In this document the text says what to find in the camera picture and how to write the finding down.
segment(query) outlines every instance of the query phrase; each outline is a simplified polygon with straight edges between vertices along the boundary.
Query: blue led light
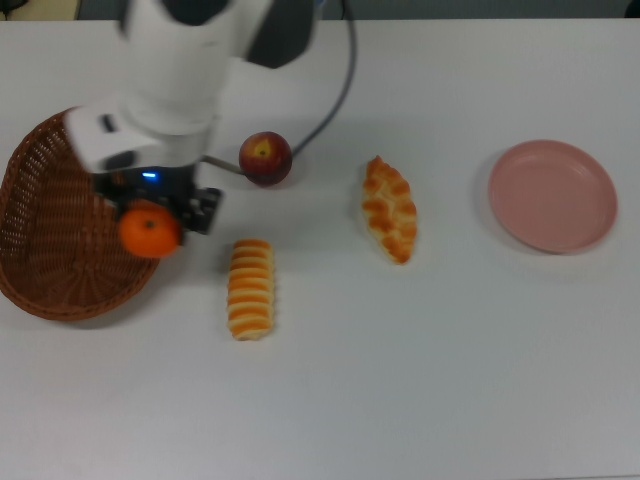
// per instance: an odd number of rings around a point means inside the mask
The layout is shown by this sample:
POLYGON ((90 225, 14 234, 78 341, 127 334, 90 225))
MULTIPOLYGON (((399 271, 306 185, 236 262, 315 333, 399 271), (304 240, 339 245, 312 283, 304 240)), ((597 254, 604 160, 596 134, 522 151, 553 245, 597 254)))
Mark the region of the blue led light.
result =
POLYGON ((145 180, 148 180, 150 182, 157 182, 159 178, 158 174, 155 172, 142 172, 142 176, 145 180))

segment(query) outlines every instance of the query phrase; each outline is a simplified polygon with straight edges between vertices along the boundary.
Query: orange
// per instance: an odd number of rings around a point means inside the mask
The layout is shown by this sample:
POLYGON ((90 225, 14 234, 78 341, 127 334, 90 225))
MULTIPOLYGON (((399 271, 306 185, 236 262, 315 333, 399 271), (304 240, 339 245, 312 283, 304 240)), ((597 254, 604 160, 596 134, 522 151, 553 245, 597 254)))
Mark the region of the orange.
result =
POLYGON ((164 207, 145 203, 128 210, 118 223, 124 248, 138 257, 163 258, 180 245, 180 223, 164 207))

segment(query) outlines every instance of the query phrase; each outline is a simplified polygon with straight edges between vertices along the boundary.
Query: black cable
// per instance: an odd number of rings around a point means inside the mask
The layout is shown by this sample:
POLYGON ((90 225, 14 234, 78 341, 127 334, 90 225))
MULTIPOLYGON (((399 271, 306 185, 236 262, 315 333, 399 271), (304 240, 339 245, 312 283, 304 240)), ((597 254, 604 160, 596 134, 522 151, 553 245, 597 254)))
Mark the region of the black cable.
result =
POLYGON ((351 6, 347 0, 342 0, 342 8, 344 9, 344 15, 347 19, 347 28, 349 30, 349 67, 347 69, 347 76, 344 80, 344 84, 342 85, 342 91, 338 96, 338 100, 336 100, 336 103, 333 105, 324 120, 322 120, 320 124, 293 149, 293 158, 304 150, 304 148, 314 138, 316 138, 327 127, 327 125, 331 123, 340 111, 342 104, 349 94, 351 84, 353 83, 353 77, 356 73, 356 63, 358 60, 358 38, 356 35, 356 25, 353 18, 353 12, 351 11, 351 6))
MULTIPOLYGON (((311 133, 309 133, 305 138, 302 139, 300 143, 298 143, 298 145, 296 145, 293 148, 292 150, 293 158, 296 158, 296 156, 298 156, 300 152, 304 150, 304 148, 307 145, 309 145, 309 143, 311 143, 311 141, 314 138, 316 138, 333 121, 335 116, 340 111, 340 108, 344 104, 344 101, 347 98, 347 95, 349 94, 349 90, 351 90, 351 85, 353 84, 353 78, 355 77, 356 64, 358 60, 358 38, 356 35, 355 19, 353 17, 351 6, 349 5, 348 0, 341 0, 341 1, 342 1, 342 7, 344 9, 344 17, 347 20, 347 28, 349 33, 349 66, 347 68, 347 75, 342 85, 342 90, 340 91, 340 95, 338 96, 338 99, 334 103, 333 107, 331 107, 331 110, 329 110, 329 113, 318 124, 318 126, 314 128, 311 131, 311 133)), ((240 167, 230 162, 226 162, 224 160, 220 160, 218 158, 209 157, 209 156, 205 156, 202 159, 202 162, 208 163, 209 165, 223 168, 229 172, 237 173, 239 175, 254 176, 256 178, 260 177, 262 179, 268 179, 269 177, 276 176, 279 173, 279 172, 275 172, 274 174, 268 175, 268 176, 253 175, 243 171, 240 167)))
POLYGON ((10 0, 0 0, 0 12, 4 14, 5 20, 9 20, 11 12, 26 5, 28 1, 29 0, 14 0, 14 3, 10 3, 10 0))

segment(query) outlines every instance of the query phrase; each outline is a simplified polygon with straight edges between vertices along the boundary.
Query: white table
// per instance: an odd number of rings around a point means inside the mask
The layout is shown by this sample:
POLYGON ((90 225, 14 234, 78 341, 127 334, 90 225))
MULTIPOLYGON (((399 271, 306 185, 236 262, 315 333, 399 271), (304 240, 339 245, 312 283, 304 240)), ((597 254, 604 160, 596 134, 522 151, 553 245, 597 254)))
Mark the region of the white table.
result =
MULTIPOLYGON (((29 480, 485 480, 640 472, 640 23, 359 23, 352 95, 281 188, 207 170, 210 237, 134 300, 68 326, 0 298, 0 476, 29 480), (488 171, 575 144, 619 193, 607 240, 541 255, 496 225, 488 171), (411 181, 407 267, 359 220, 362 166, 411 181), (277 331, 225 328, 229 245, 276 250, 277 331)), ((278 71, 237 64, 211 153, 295 143, 333 102, 346 31, 278 71)), ((122 78, 110 23, 0 25, 0 161, 39 121, 122 78)))

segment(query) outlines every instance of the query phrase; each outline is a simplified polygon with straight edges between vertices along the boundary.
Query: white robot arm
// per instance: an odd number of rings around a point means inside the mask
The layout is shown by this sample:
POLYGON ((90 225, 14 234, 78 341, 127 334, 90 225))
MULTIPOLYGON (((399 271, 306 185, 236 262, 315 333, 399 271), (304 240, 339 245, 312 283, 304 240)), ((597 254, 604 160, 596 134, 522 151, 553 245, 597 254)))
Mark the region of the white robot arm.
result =
POLYGON ((229 58, 269 68, 289 63, 310 44, 321 3, 125 2, 120 30, 128 43, 126 87, 65 118, 78 158, 96 174, 97 193, 118 213, 135 198, 163 204, 185 229, 206 233, 220 192, 197 190, 193 174, 215 128, 229 58), (113 181, 113 172, 120 181, 113 181))

